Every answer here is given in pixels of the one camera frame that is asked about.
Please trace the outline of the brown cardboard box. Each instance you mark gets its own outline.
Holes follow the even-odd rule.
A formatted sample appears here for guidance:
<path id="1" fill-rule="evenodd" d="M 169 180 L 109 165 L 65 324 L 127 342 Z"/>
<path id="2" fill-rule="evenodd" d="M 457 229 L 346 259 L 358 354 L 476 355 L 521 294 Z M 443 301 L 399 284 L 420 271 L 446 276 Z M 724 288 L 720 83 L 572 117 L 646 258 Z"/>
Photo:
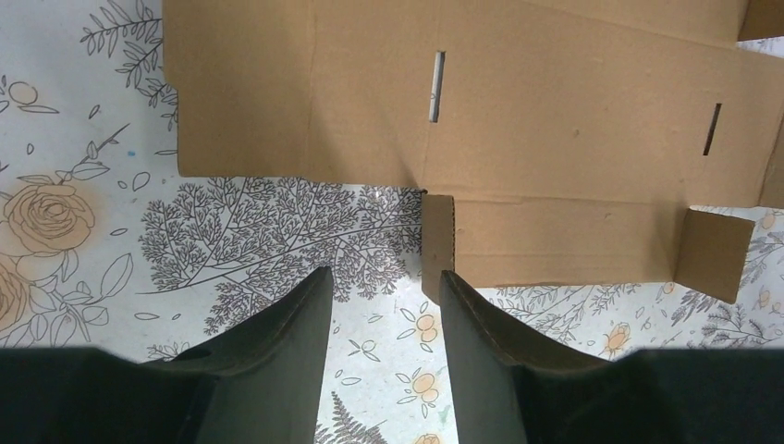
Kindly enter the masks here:
<path id="1" fill-rule="evenodd" d="M 184 176 L 415 187 L 423 290 L 739 292 L 783 205 L 779 1 L 166 1 Z"/>

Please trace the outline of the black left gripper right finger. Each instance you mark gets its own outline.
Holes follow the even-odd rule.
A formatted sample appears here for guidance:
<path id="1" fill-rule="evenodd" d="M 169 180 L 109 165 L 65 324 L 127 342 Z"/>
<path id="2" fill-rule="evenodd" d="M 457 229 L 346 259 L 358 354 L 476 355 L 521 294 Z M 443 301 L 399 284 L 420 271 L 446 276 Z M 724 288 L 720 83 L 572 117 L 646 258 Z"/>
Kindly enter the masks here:
<path id="1" fill-rule="evenodd" d="M 459 442 L 588 443 L 579 377 L 605 360 L 577 351 L 499 309 L 453 271 L 439 301 Z"/>

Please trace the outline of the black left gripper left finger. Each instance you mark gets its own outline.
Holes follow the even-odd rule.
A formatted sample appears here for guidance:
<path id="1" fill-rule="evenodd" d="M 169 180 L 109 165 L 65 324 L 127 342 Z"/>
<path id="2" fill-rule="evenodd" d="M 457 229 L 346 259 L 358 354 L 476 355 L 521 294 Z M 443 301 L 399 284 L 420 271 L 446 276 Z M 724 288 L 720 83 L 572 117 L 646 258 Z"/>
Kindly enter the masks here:
<path id="1" fill-rule="evenodd" d="M 181 443 L 311 443 L 334 280 L 318 267 L 288 294 L 170 361 L 147 367 L 199 384 Z"/>

